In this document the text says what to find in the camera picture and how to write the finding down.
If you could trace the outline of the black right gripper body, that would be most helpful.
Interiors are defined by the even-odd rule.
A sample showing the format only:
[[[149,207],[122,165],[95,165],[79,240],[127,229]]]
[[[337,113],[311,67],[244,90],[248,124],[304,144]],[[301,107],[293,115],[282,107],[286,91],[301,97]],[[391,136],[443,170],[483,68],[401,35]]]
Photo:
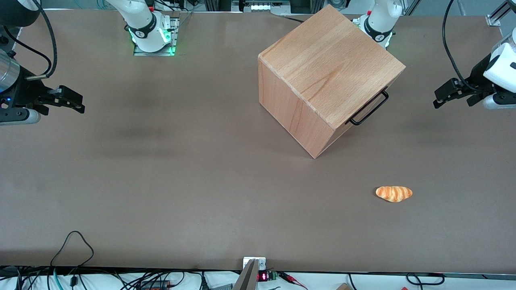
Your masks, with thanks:
[[[28,81],[26,77],[33,77],[35,74],[26,68],[21,68],[20,75],[14,87],[14,107],[31,108],[39,114],[48,115],[49,108],[42,105],[40,101],[48,97],[50,88],[45,86],[41,80]]]

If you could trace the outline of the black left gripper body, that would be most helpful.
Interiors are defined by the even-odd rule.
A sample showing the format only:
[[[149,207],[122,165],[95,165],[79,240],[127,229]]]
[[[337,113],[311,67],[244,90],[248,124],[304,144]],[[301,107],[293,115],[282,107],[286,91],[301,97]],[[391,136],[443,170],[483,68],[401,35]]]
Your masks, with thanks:
[[[488,54],[484,59],[479,61],[471,70],[470,76],[468,77],[468,83],[475,88],[477,91],[483,92],[472,92],[472,95],[468,98],[468,106],[472,107],[479,103],[481,100],[488,96],[496,93],[492,81],[488,80],[483,76],[485,70],[488,68],[491,55]]]

